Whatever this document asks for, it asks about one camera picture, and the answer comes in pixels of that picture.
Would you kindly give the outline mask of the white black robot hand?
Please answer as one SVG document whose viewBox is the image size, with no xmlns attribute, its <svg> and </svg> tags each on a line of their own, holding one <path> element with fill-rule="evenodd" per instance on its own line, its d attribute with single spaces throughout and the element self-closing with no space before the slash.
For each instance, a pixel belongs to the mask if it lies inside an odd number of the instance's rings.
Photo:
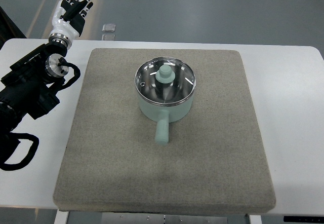
<svg viewBox="0 0 324 224">
<path fill-rule="evenodd" d="M 69 49 L 73 41 L 81 36 L 92 6 L 91 0 L 59 0 L 52 18 L 49 42 L 62 43 Z"/>
</svg>

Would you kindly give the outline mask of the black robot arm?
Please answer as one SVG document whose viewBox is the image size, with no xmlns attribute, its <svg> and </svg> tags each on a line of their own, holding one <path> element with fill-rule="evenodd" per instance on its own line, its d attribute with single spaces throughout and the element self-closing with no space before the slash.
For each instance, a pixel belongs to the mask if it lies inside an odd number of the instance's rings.
<svg viewBox="0 0 324 224">
<path fill-rule="evenodd" d="M 34 157 L 39 139 L 28 133 L 13 130 L 25 115 L 40 118 L 59 104 L 56 94 L 70 87 L 80 77 L 79 68 L 65 60 L 67 46 L 58 40 L 42 44 L 16 63 L 2 77 L 1 91 L 1 169 L 19 170 Z M 21 140 L 31 141 L 27 155 L 16 164 L 6 161 L 12 156 Z"/>
</svg>

